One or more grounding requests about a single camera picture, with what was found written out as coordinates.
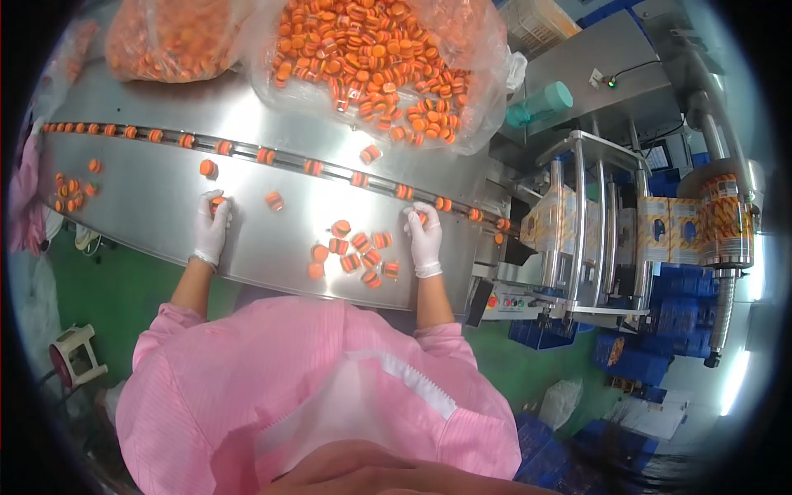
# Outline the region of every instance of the worker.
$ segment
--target worker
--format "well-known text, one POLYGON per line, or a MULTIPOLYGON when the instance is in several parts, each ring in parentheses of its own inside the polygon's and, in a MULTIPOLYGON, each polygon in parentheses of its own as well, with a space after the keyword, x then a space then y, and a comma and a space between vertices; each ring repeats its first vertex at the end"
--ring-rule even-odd
POLYGON ((212 216, 222 193, 199 200, 195 250, 141 333, 118 403, 121 452, 144 493, 257 493, 316 449, 350 439, 512 479, 521 460, 514 416, 478 372, 451 313, 434 208, 406 209, 418 277, 413 336, 345 301, 296 296, 206 322, 232 220, 232 199, 212 216))

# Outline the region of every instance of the worker's right hand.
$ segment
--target worker's right hand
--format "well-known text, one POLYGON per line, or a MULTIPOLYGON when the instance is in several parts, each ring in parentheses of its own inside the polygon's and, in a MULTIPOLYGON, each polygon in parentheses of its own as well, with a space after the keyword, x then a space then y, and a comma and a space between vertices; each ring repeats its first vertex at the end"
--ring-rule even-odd
POLYGON ((220 254, 226 244, 226 229, 230 227, 232 218, 230 199, 219 204, 215 211, 215 218, 211 217, 211 201, 222 195, 222 189, 200 195, 195 220, 196 244, 192 255, 213 267, 216 267, 220 262, 220 254))
POLYGON ((440 242, 443 240, 443 229, 437 210, 431 205, 416 201, 411 208, 405 208, 407 224, 405 232, 413 238, 410 250, 413 252, 415 275, 419 279, 429 278, 443 272, 440 269, 440 242), (426 214, 426 225, 421 225, 417 211, 426 214))

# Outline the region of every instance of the black cable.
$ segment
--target black cable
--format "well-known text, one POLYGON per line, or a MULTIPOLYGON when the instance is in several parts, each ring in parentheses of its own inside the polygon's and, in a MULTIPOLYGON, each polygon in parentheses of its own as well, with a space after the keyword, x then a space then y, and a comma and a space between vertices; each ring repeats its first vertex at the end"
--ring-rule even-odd
POLYGON ((643 145, 645 145, 645 144, 647 144, 647 143, 652 143, 652 144, 654 144, 654 142, 655 142, 657 139, 659 139, 659 138, 664 138, 664 137, 665 137, 665 136, 667 136, 667 135, 671 135, 671 134, 673 134, 674 132, 676 132, 676 131, 679 131, 679 130, 682 128, 682 126, 684 126, 684 125, 685 125, 685 121, 683 120, 682 122, 680 122, 680 125, 676 126, 676 127, 675 127, 675 128, 673 128, 672 130, 670 130, 670 131, 668 131, 668 132, 664 132, 663 134, 660 134, 660 135, 656 135, 656 136, 655 136, 655 137, 652 139, 652 141, 645 141, 644 143, 641 143, 641 146, 643 147, 643 145))
POLYGON ((660 63, 660 60, 650 60, 649 62, 639 63, 636 66, 632 66, 632 67, 626 68, 625 70, 621 70, 620 72, 617 72, 616 74, 613 74, 613 79, 616 79, 618 76, 620 76, 621 74, 624 74, 625 72, 630 72, 633 69, 638 69, 639 67, 643 67, 643 66, 649 65, 651 63, 660 63))
POLYGON ((657 130, 654 132, 654 137, 652 138, 652 144, 650 144, 650 145, 649 145, 649 149, 648 149, 648 150, 646 150, 646 156, 644 156, 644 158, 648 158, 648 157, 649 157, 649 155, 652 153, 652 149, 654 148, 654 142, 655 142, 655 141, 657 141, 657 133, 658 133, 658 132, 660 132, 660 129, 657 129, 657 130))

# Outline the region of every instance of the pink uniform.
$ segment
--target pink uniform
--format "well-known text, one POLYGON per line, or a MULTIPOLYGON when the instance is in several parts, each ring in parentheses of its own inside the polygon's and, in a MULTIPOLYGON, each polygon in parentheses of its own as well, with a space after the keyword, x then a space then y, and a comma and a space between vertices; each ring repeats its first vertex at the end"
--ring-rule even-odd
POLYGON ((520 465, 458 323, 413 338, 338 300, 261 299, 215 322, 163 304, 132 369, 116 427, 146 494, 254 494, 344 438, 495 478, 520 465))

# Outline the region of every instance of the pink cloth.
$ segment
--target pink cloth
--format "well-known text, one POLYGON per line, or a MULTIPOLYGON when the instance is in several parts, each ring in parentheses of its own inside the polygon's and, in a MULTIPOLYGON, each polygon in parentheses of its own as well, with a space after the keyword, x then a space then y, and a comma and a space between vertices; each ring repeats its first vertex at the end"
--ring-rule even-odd
POLYGON ((41 242, 47 238, 44 220, 45 206, 32 201, 39 184, 38 135, 31 134, 22 150, 19 169, 14 170, 9 187, 9 220, 11 222, 9 251, 30 250, 41 255, 41 242))
POLYGON ((344 301, 291 296, 207 323, 160 306, 138 339, 116 412, 129 472, 144 493, 256 493, 288 469, 283 449, 257 457, 257 438, 351 354, 392 356, 455 403, 445 418, 376 358, 361 360, 399 455, 512 479, 521 460, 514 416, 478 372, 458 323, 413 338, 344 301))

